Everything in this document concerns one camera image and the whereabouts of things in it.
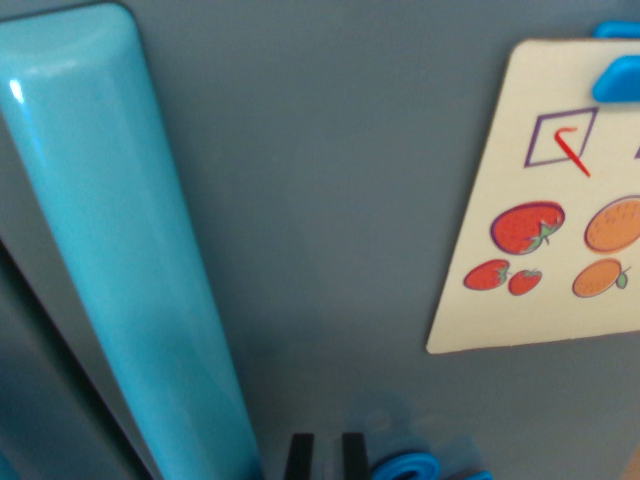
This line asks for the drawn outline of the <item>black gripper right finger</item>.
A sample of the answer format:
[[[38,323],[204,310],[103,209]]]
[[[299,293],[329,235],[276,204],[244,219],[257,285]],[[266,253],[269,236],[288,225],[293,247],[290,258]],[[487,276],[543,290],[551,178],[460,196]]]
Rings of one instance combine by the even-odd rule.
[[[344,480],[370,480],[371,470],[365,437],[362,433],[343,433],[342,459]]]

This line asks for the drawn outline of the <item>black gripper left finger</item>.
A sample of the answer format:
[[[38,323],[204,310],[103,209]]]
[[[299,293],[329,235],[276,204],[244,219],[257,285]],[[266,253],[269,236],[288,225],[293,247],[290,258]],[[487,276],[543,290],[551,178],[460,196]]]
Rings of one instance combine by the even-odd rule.
[[[290,442],[284,480],[310,480],[314,450],[312,433],[295,433]]]

